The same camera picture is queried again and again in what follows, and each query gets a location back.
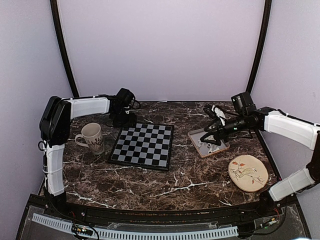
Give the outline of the black grey chess board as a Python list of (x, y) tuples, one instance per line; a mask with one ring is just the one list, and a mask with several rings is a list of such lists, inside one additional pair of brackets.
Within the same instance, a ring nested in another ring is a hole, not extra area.
[(137, 123), (134, 127), (123, 127), (117, 136), (108, 162), (168, 171), (173, 137), (173, 125)]

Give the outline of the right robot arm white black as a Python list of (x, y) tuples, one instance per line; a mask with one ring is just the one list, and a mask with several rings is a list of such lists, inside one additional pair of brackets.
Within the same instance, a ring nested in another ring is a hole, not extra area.
[(255, 205), (255, 213), (266, 217), (275, 208), (275, 202), (301, 193), (320, 183), (320, 125), (292, 116), (281, 109), (258, 108), (249, 92), (231, 97), (235, 112), (226, 119), (225, 111), (217, 105), (205, 105), (204, 112), (211, 123), (204, 128), (201, 142), (220, 146), (230, 136), (247, 130), (266, 132), (291, 140), (312, 151), (311, 160), (300, 170), (272, 185), (260, 195), (262, 201)]

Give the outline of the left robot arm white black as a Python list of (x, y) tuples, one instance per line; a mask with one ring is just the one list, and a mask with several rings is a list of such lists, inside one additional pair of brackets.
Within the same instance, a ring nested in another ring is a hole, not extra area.
[(45, 196), (53, 200), (51, 210), (60, 218), (71, 213), (65, 203), (66, 192), (63, 182), (63, 153), (70, 135), (72, 120), (96, 114), (108, 114), (112, 127), (132, 127), (137, 116), (132, 112), (137, 102), (135, 95), (121, 88), (116, 95), (94, 95), (76, 98), (52, 96), (39, 123), (41, 140), (38, 149), (43, 152)]

